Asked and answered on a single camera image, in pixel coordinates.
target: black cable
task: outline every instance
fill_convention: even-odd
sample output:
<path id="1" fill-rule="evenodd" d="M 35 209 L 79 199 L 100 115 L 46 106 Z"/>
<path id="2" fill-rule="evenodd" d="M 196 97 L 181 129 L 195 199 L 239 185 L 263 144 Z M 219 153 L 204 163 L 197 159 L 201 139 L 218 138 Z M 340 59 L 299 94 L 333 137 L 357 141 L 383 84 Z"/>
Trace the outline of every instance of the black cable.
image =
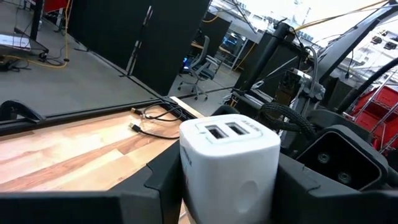
<path id="1" fill-rule="evenodd" d="M 17 10 L 15 11 L 15 24 L 14 24 L 14 30 L 17 28 L 18 25 L 18 12 L 19 12 L 19 7 L 17 7 Z M 12 46 L 14 46 L 14 39 L 15 39 L 15 35 L 12 36 Z"/>
<path id="2" fill-rule="evenodd" d="M 28 28 L 30 27 L 30 25 L 32 25 L 32 23 L 33 23 L 33 18 L 32 18 L 32 20 L 30 20 L 30 22 L 29 22 L 29 24 L 26 26 L 26 28 L 24 29 L 24 31 L 23 31 L 23 33 L 22 33 L 22 37 L 20 37 L 20 39 L 19 39 L 19 47 L 21 47 L 21 48 L 26 48 L 29 44 L 30 44 L 30 37 L 26 34 L 26 31 L 28 30 Z M 26 35 L 27 36 L 27 38 L 28 38 L 28 42 L 26 43 L 26 45 L 25 45 L 25 47 L 22 47 L 21 45 L 22 45 L 22 38 L 24 37 L 24 35 Z"/>
<path id="3" fill-rule="evenodd" d="M 320 39 L 320 40 L 317 40 L 316 42 L 314 42 L 314 43 L 312 43 L 312 45 L 311 45 L 311 47 L 313 47 L 315 44 L 317 44 L 319 41 L 323 41 L 323 40 L 325 40 L 325 39 L 327 39 L 327 38 L 330 38 L 330 37 L 334 37 L 334 36 L 341 36 L 342 34 L 334 34 L 334 35 L 330 35 L 330 36 L 328 36 L 328 37 L 324 37 L 324 38 L 322 38 L 322 39 Z"/>
<path id="4" fill-rule="evenodd" d="M 56 58 L 46 58 L 45 62 L 50 64 L 50 65 L 54 65 L 54 66 L 61 66 L 63 65 L 62 62 L 58 61 Z"/>
<path id="5" fill-rule="evenodd" d="M 64 44 L 63 47 L 60 48 L 60 55 L 57 57 L 52 57 L 52 58 L 48 58 L 48 59 L 59 59 L 60 57 L 62 57 L 62 50 L 66 47 L 66 45 Z"/>
<path id="6" fill-rule="evenodd" d="M 133 129 L 133 130 L 134 130 L 135 132 L 137 132 L 137 133 L 146 134 L 146 135 L 148 135 L 148 136 L 152 136 L 152 137 L 160 138 L 160 139 L 176 140 L 176 139 L 179 139 L 179 138 L 180 138 L 180 136 L 178 136 L 178 137 L 167 137 L 167 136 L 160 136 L 160 135 L 157 135 L 157 134 L 148 133 L 148 132 L 146 132 L 146 131 L 143 131 L 143 130 L 140 128 L 140 126 L 138 126 L 138 125 L 136 125 L 136 124 L 132 125 L 131 129 Z"/>
<path id="7" fill-rule="evenodd" d="M 303 43 L 302 43 L 301 40 L 300 40 L 300 37 L 299 37 L 299 36 L 297 35 L 297 33 L 296 33 L 296 30 L 293 29 L 293 32 L 294 32 L 294 35 L 296 36 L 296 38 L 297 38 L 297 40 L 298 40 L 298 43 L 299 43 L 299 45 L 300 45 L 300 48 L 301 48 L 301 54 L 298 56 L 298 66 L 297 66 L 297 69 L 300 70 L 303 57 L 305 56 L 305 54 L 304 54 L 305 49 L 304 49 Z"/>
<path id="8" fill-rule="evenodd" d="M 20 72 L 21 70 L 31 70 L 31 68 L 28 68 L 28 67 L 29 67 L 29 61 L 26 60 L 26 66 L 17 67 L 17 66 L 14 66 L 14 65 L 13 65 L 13 66 L 10 68 L 10 70 L 13 71 L 13 72 Z"/>
<path id="9" fill-rule="evenodd" d="M 269 80 L 269 79 L 271 79 L 271 78 L 278 77 L 278 76 L 280 75 L 280 73 L 277 73 L 277 72 L 278 72 L 279 70 L 282 70 L 286 65 L 288 65 L 288 64 L 291 63 L 291 62 L 293 62 L 293 61 L 296 60 L 298 57 L 299 57 L 299 56 L 296 56 L 296 57 L 294 57 L 294 58 L 288 60 L 287 62 L 285 62 L 285 63 L 282 64 L 281 66 L 275 68 L 272 72 L 268 73 L 264 78 L 258 78 L 258 79 L 256 80 L 255 83 L 258 83 L 258 82 L 260 82 L 260 81 L 266 81 L 266 80 Z"/>
<path id="10" fill-rule="evenodd" d="M 346 76 L 345 76 L 346 79 L 349 78 L 349 70 L 351 69 L 351 64 L 353 63 L 353 60 L 354 60 L 354 50 L 351 51 L 351 56 L 352 56 L 352 58 L 349 61 L 348 68 L 347 68 L 347 73 L 346 73 Z"/>
<path id="11" fill-rule="evenodd" d="M 390 69 L 394 68 L 396 65 L 398 65 L 398 58 L 395 58 L 394 60 L 391 60 L 389 63 L 385 64 L 383 67 L 381 67 L 375 74 L 373 74 L 366 82 L 364 82 L 358 90 L 354 91 L 353 94 L 348 95 L 343 102 L 339 105 L 337 108 L 337 113 L 341 114 L 342 112 L 346 111 L 349 106 L 351 106 L 354 101 L 364 93 L 369 86 L 372 85 L 373 82 L 375 82 L 377 79 L 379 79 L 382 75 L 384 75 L 386 72 L 388 72 Z"/>
<path id="12" fill-rule="evenodd" d="M 276 112 L 290 120 L 289 123 L 273 118 L 268 112 Z M 271 129 L 301 132 L 307 139 L 313 139 L 316 132 L 310 122 L 288 106 L 279 103 L 264 103 L 259 110 L 259 118 Z"/>
<path id="13" fill-rule="evenodd" d="M 317 78 L 318 78 L 318 54 L 317 51 L 311 47 L 311 46 L 306 46 L 304 47 L 304 49 L 309 49 L 312 54 L 313 54 L 313 75 L 312 75 L 312 80 L 311 80 L 311 89 L 310 89 L 310 93 L 313 91 L 313 89 L 315 88 L 315 83 L 317 82 Z"/>
<path id="14" fill-rule="evenodd" d="M 164 113 L 156 115 L 156 116 L 151 116 L 151 115 L 147 114 L 149 109 L 153 108 L 154 106 L 162 106 L 162 105 L 168 105 L 169 107 L 171 107 L 171 109 L 167 110 Z M 155 119 L 155 120 L 158 120 L 158 121 L 166 121 L 166 122 L 178 121 L 183 115 L 183 110 L 181 109 L 181 107 L 179 107 L 179 105 L 177 105 L 177 104 L 173 105 L 173 104 L 171 104 L 169 102 L 155 103 L 153 105 L 150 105 L 150 106 L 146 107 L 142 111 L 141 110 L 136 110 L 135 108 L 132 108 L 131 111 L 133 113 L 135 113 L 135 114 L 143 116 L 145 119 Z M 161 118 L 161 117 L 163 117 L 163 116 L 165 116 L 165 115 L 167 115 L 167 114 L 169 114 L 169 113 L 171 113 L 173 111 L 178 113 L 178 116 L 176 116 L 175 119 L 163 119 L 163 118 Z"/>
<path id="15" fill-rule="evenodd" d="M 166 122 L 171 122 L 171 121 L 178 121 L 178 120 L 180 120 L 180 118 L 183 116 L 183 113 L 184 113 L 184 112 L 183 112 L 183 109 L 182 109 L 178 104 L 176 104 L 176 103 L 171 103 L 171 102 L 165 101 L 164 99 L 161 99 L 161 100 L 162 100 L 162 102 L 160 102 L 160 103 L 154 103 L 153 105 L 150 105 L 150 106 L 146 107 L 146 108 L 143 109 L 143 110 L 137 110 L 137 109 L 135 109 L 135 108 L 131 108 L 131 111 L 132 111 L 133 113 L 139 115 L 139 116 L 142 116 L 142 117 L 145 118 L 145 119 L 155 119 L 155 120 L 157 120 L 157 121 L 166 121 Z M 168 106 L 168 107 L 171 108 L 171 109 L 169 109 L 169 110 L 167 110 L 166 112 L 161 113 L 161 114 L 159 114 L 159 115 L 157 115 L 157 116 L 149 116 L 149 115 L 147 114 L 147 111 L 148 111 L 149 109 L 153 108 L 154 106 L 162 106 L 162 105 Z M 169 114 L 169 113 L 171 113 L 171 112 L 174 112 L 174 113 L 177 113 L 177 114 L 178 114 L 178 115 L 176 116 L 175 119 L 163 119 L 163 118 L 161 118 L 161 117 L 163 117 L 163 116 L 165 116 L 165 115 L 167 115 L 167 114 Z M 178 138 L 180 138 L 179 136 L 178 136 L 178 137 L 167 137 L 167 136 L 161 136 L 161 135 L 154 134 L 154 133 L 148 133 L 148 132 L 146 132 L 146 131 L 143 131 L 143 130 L 141 129 L 141 127 L 138 126 L 138 125 L 136 125 L 136 124 L 131 125 L 131 128 L 132 128 L 134 131 L 138 132 L 138 133 L 146 134 L 146 135 L 148 135 L 148 136 L 152 136 L 152 137 L 155 137 L 155 138 L 161 138 L 161 139 L 178 139 Z"/>

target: desk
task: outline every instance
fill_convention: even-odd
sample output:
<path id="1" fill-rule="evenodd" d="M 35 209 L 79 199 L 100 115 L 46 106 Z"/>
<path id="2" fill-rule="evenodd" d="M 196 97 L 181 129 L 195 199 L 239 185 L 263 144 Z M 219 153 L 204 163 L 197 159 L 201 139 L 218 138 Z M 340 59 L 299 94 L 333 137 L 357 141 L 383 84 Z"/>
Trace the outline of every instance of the desk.
<path id="1" fill-rule="evenodd" d="M 203 46 L 200 45 L 200 44 L 198 44 L 198 43 L 196 43 L 196 42 L 192 42 L 192 43 L 191 43 L 191 46 L 192 46 L 192 47 L 196 47 L 196 48 L 198 48 L 198 49 L 203 49 Z M 219 49 L 220 51 L 222 51 L 222 52 L 227 53 L 227 54 L 230 54 L 230 53 L 231 53 L 231 52 L 229 52 L 228 50 L 226 50 L 225 48 L 223 48 L 222 46 L 219 46 L 218 49 Z"/>
<path id="2" fill-rule="evenodd" d="M 203 117 L 176 97 L 172 99 Z M 148 113 L 164 111 L 154 107 Z M 128 127 L 131 120 L 141 119 L 123 112 L 0 137 L 0 191 L 110 189 L 175 142 L 135 133 Z M 140 126 L 176 136 L 180 123 L 145 120 Z M 189 223 L 188 218 L 180 223 Z"/>

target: yellow cable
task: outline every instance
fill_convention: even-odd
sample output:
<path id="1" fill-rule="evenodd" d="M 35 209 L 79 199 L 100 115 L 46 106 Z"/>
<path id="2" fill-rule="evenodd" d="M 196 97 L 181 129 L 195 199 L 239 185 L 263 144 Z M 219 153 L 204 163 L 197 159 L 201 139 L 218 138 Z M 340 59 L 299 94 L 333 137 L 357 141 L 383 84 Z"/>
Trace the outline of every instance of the yellow cable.
<path id="1" fill-rule="evenodd" d="M 359 8 L 359 9 L 356 9 L 356 10 L 353 10 L 353 11 L 350 11 L 350 12 L 347 12 L 347 13 L 344 13 L 344 14 L 340 14 L 340 15 L 337 15 L 337 16 L 332 16 L 332 17 L 327 17 L 327 18 L 324 18 L 324 19 L 319 19 L 319 20 L 317 20 L 317 21 L 312 21 L 312 22 L 309 22 L 309 23 L 307 23 L 307 24 L 298 26 L 298 27 L 295 28 L 294 30 L 295 30 L 295 31 L 299 31 L 299 30 L 302 30 L 302 29 L 305 29 L 305 28 L 308 28 L 308 27 L 311 27 L 311 26 L 315 26 L 315 25 L 318 25 L 318 24 L 321 24 L 321 23 L 330 21 L 330 20 L 332 20 L 332 19 L 339 18 L 339 17 L 341 17 L 341 16 L 345 16 L 345 15 L 352 14 L 352 13 L 355 13 L 355 12 L 360 12 L 360 11 L 362 11 L 363 9 L 367 9 L 367 8 L 369 8 L 369 7 L 378 5 L 378 4 L 383 3 L 383 2 L 386 2 L 386 1 L 388 1 L 388 0 L 378 1 L 378 2 L 373 3 L 373 4 L 370 4 L 370 5 L 368 5 L 368 6 L 364 6 L 364 7 L 361 7 L 361 8 Z"/>
<path id="2" fill-rule="evenodd" d="M 235 67 L 234 71 L 236 71 L 236 69 L 239 68 L 239 66 L 241 66 L 241 64 L 243 63 L 243 61 L 246 59 L 246 57 L 250 54 L 251 50 L 253 50 L 254 46 L 256 43 L 253 43 L 253 45 L 251 46 L 251 48 L 249 49 L 248 53 L 243 57 L 242 61 Z"/>
<path id="3" fill-rule="evenodd" d="M 68 8 L 69 8 L 69 5 L 70 5 L 70 0 L 68 0 L 67 7 L 65 8 L 65 59 L 68 59 L 68 56 L 69 56 L 69 51 L 68 51 L 68 25 L 69 25 Z M 47 68 L 65 68 L 68 65 L 68 62 L 65 62 L 63 65 L 47 65 L 45 63 L 40 63 L 40 62 L 30 60 L 28 58 L 22 58 L 22 57 L 17 57 L 17 56 L 13 56 L 13 55 L 5 55 L 4 57 L 19 59 L 19 60 L 27 60 L 30 63 L 40 65 L 43 67 L 47 67 Z"/>
<path id="4" fill-rule="evenodd" d="M 209 21 L 202 21 L 202 22 L 206 22 L 206 23 L 213 22 L 213 21 L 215 21 L 217 18 L 218 18 L 218 15 L 216 15 L 216 17 L 210 19 Z"/>
<path id="5" fill-rule="evenodd" d="M 236 101 L 232 100 L 232 102 L 231 102 L 230 106 L 231 106 L 231 107 L 234 107 L 234 106 L 235 106 L 235 104 L 236 104 Z"/>

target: usb port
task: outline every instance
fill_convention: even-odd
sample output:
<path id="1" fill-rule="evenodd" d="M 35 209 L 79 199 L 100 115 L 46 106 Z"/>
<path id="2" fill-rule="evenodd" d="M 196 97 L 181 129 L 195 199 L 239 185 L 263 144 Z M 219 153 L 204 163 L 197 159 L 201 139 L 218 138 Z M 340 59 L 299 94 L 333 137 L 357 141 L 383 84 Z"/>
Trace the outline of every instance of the usb port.
<path id="1" fill-rule="evenodd" d="M 206 126 L 206 129 L 217 139 L 223 139 L 228 137 L 222 130 L 220 130 L 216 125 Z"/>
<path id="2" fill-rule="evenodd" d="M 226 123 L 226 125 L 231 128 L 236 134 L 238 135 L 244 135 L 244 134 L 248 134 L 248 131 L 246 131 L 245 129 L 243 129 L 242 127 L 240 127 L 238 124 L 236 124 L 235 122 L 230 122 L 230 123 Z"/>

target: white power adapter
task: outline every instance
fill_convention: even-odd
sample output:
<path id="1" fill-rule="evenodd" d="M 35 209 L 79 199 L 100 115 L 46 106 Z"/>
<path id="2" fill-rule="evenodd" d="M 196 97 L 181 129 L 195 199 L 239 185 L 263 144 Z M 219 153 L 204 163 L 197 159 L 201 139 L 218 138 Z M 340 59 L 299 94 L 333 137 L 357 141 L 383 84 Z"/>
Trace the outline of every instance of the white power adapter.
<path id="1" fill-rule="evenodd" d="M 275 132 L 240 114 L 183 122 L 183 198 L 191 223 L 264 223 L 279 151 Z"/>

